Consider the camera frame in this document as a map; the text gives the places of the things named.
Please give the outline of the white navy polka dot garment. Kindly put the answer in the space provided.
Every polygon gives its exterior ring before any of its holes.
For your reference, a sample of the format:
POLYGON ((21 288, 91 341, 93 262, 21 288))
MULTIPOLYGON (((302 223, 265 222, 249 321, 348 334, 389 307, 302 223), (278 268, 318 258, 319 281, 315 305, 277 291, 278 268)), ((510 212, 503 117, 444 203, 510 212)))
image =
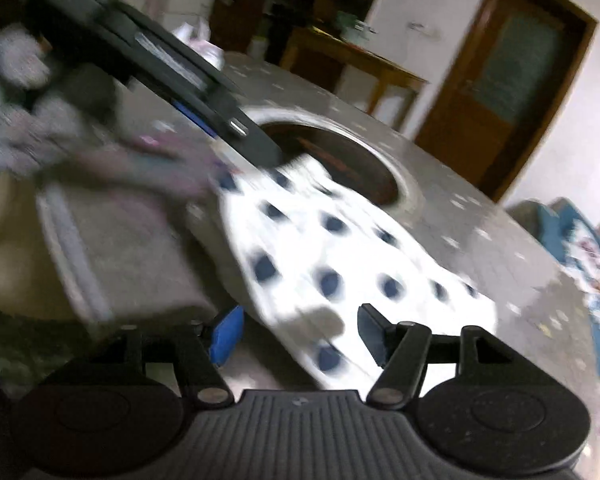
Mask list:
POLYGON ((358 333, 362 304, 438 335, 498 324, 491 299, 310 156, 224 172, 216 197, 226 287, 323 388, 366 394, 380 375, 358 333))

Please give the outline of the grey star quilted table cover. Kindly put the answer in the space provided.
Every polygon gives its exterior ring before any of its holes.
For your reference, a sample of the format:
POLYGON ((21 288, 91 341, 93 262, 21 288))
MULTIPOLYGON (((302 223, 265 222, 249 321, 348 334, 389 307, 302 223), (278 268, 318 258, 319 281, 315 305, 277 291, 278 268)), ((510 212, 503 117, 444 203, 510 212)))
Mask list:
MULTIPOLYGON (((590 443, 600 443, 600 376, 582 294, 524 218, 315 84, 236 52, 227 53, 224 73, 257 124, 311 127, 358 146, 361 155, 344 160, 366 195, 494 301, 498 336, 580 396, 592 417, 590 443)), ((211 260, 220 231, 201 209, 188 238, 154 196, 101 188, 71 168, 41 180, 36 208, 70 306, 94 337, 131 321, 206 316, 242 294, 227 261, 211 260)))

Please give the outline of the round black induction cooktop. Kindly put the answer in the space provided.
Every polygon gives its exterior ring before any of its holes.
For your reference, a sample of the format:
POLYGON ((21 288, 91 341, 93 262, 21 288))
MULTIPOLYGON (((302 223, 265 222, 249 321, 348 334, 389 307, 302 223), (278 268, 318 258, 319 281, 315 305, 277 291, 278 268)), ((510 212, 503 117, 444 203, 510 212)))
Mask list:
POLYGON ((310 155, 332 180, 358 192, 400 221, 418 220, 425 199, 416 179, 393 156, 393 147, 302 108, 250 106, 247 115, 282 149, 284 161, 310 155))

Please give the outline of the blue sectional sofa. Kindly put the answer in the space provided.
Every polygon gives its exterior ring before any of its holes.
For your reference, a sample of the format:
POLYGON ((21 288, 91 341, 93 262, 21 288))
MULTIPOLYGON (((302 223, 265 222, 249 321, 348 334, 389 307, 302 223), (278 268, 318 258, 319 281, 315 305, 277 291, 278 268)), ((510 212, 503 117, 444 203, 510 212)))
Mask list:
POLYGON ((507 212, 557 260, 582 292, 590 312, 600 374, 600 233, 565 198, 550 206, 526 200, 507 212))

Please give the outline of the butterfly print blanket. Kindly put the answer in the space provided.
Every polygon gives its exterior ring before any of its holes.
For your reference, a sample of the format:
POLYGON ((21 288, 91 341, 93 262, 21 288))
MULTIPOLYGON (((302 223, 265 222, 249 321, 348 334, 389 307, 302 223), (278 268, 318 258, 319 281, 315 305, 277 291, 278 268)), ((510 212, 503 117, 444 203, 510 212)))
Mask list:
POLYGON ((565 241, 566 268, 584 293, 584 302, 600 329, 600 244, 588 226, 576 220, 565 241))

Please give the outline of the brown wooden side table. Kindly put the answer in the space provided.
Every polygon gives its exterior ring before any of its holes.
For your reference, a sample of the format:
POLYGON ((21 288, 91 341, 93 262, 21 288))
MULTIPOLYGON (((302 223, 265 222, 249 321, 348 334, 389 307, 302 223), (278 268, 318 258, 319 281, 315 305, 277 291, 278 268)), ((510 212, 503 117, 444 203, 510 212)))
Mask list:
POLYGON ((414 96, 419 96, 419 93, 428 84, 428 81, 404 70, 398 64, 350 44, 350 42, 337 39, 315 27, 298 28, 292 33, 280 61, 280 67, 290 72, 297 62, 299 53, 303 50, 324 54, 328 58, 352 66, 376 79, 375 87, 366 104, 367 115, 375 113, 389 87, 411 90, 414 96))

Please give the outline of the brown wooden door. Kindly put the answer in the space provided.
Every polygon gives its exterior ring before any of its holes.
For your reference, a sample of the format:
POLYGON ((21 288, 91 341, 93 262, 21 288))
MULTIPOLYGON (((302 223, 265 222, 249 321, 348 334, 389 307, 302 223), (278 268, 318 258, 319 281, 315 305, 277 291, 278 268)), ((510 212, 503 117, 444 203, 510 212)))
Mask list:
POLYGON ((482 0, 416 145, 498 202, 557 114, 596 27, 570 0, 482 0))

